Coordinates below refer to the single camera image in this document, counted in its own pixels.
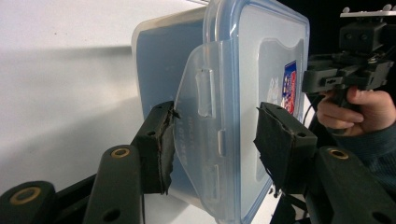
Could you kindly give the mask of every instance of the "label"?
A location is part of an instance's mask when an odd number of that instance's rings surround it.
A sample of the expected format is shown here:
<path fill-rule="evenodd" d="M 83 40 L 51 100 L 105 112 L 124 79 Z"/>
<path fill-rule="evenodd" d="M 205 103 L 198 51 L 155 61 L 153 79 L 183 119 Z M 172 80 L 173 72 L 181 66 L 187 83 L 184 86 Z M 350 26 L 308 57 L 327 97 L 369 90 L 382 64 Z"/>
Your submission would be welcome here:
<path fill-rule="evenodd" d="M 283 76 L 282 103 L 281 106 L 289 113 L 294 112 L 294 103 L 296 98 L 296 62 L 289 63 L 285 66 L 285 75 Z"/>

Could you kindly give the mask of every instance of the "plastic container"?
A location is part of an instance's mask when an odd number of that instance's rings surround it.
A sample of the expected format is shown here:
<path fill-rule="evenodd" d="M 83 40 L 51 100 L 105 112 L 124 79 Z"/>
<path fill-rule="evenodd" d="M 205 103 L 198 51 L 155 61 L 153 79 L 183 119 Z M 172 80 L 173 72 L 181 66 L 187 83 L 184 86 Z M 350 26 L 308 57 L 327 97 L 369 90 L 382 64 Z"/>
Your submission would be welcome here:
<path fill-rule="evenodd" d="M 167 49 L 168 41 L 175 41 L 162 38 L 160 30 L 176 31 L 178 39 L 171 53 L 161 53 L 162 58 L 139 62 L 139 50 L 134 51 L 142 105 L 147 114 L 151 106 L 173 99 L 179 84 L 175 99 L 181 115 L 175 123 L 179 161 L 171 188 L 180 189 L 173 192 L 186 201 L 198 199 L 218 223 L 249 223 L 271 186 L 253 144 L 256 107 L 260 102 L 275 103 L 302 117 L 309 23 L 276 1 L 211 0 L 203 12 L 196 9 L 144 24 L 150 27 L 145 32 L 159 35 L 151 49 L 141 44 L 143 38 L 149 39 L 142 37 L 143 26 L 135 31 L 136 39 L 142 38 L 135 46 L 147 55 L 159 54 L 161 46 Z M 195 39 L 199 28 L 201 40 Z M 186 62 L 192 47 L 197 48 Z M 171 58 L 178 64 L 169 65 L 166 61 Z M 141 63 L 147 63 L 147 69 Z M 171 67 L 177 72 L 167 73 Z M 164 74 L 172 74 L 172 80 Z"/>

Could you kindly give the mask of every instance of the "sleeve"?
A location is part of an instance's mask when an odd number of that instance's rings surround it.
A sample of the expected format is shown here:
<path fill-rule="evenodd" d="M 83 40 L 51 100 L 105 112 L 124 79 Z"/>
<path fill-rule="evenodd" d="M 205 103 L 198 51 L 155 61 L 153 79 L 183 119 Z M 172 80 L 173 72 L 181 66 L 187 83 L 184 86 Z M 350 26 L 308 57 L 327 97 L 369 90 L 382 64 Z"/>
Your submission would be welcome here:
<path fill-rule="evenodd" d="M 334 139 L 358 156 L 387 192 L 396 195 L 396 123 L 381 131 Z"/>

